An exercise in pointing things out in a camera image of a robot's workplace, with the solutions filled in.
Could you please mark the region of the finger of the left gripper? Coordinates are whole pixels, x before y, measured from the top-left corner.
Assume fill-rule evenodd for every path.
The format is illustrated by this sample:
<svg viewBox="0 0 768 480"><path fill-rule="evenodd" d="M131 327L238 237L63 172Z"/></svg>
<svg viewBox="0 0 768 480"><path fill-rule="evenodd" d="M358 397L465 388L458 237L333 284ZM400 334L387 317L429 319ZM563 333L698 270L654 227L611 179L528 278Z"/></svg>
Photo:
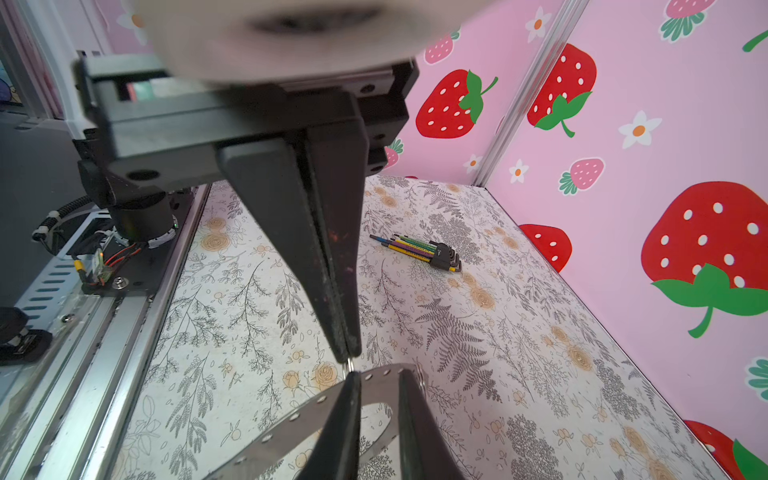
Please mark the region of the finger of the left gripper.
<svg viewBox="0 0 768 480"><path fill-rule="evenodd" d="M398 429L401 476L417 480L462 480L438 425L411 370L398 374Z"/></svg>
<svg viewBox="0 0 768 480"><path fill-rule="evenodd" d="M346 376L312 454L297 479L356 479L362 408L359 372Z"/></svg>

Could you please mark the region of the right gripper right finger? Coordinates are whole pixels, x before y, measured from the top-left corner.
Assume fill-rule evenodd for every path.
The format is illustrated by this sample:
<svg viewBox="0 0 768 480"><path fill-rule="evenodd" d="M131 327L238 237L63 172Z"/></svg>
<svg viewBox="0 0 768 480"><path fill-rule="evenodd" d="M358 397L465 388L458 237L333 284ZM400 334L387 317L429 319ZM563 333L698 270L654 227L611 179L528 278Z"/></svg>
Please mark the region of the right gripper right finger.
<svg viewBox="0 0 768 480"><path fill-rule="evenodd" d="M323 300L318 319L337 357L362 350L357 258L369 142L361 122L338 122L307 131L311 205L318 235Z"/></svg>

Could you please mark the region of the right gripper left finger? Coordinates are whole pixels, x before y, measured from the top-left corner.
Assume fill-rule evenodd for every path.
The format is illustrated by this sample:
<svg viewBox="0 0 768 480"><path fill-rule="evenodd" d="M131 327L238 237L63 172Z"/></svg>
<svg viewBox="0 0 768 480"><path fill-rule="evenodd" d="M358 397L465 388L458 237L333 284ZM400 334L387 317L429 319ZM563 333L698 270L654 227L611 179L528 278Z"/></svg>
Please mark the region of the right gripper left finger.
<svg viewBox="0 0 768 480"><path fill-rule="evenodd" d="M336 361L347 362L344 315L294 149L282 139L230 145L216 162L304 289Z"/></svg>

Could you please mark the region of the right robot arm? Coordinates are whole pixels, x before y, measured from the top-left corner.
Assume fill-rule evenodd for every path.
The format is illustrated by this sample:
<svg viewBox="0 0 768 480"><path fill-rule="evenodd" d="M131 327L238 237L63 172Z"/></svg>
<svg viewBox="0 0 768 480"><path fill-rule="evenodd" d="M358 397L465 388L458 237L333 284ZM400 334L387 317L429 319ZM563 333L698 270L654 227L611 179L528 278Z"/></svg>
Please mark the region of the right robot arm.
<svg viewBox="0 0 768 480"><path fill-rule="evenodd" d="M360 355L356 264L369 156L360 117L112 123L77 147L88 196L131 240L168 230L169 193L228 181L304 289L337 361Z"/></svg>

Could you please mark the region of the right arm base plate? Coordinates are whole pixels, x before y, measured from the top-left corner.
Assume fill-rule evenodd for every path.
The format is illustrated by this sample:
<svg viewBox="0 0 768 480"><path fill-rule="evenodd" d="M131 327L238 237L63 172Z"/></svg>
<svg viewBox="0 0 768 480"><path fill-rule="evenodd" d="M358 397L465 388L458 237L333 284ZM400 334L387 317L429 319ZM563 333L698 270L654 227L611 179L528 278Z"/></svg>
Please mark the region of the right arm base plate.
<svg viewBox="0 0 768 480"><path fill-rule="evenodd" d="M179 230L179 221L173 217L166 233L131 241L118 233L107 211L94 210L85 214L60 256L75 268L85 293L145 291L151 295L159 288Z"/></svg>

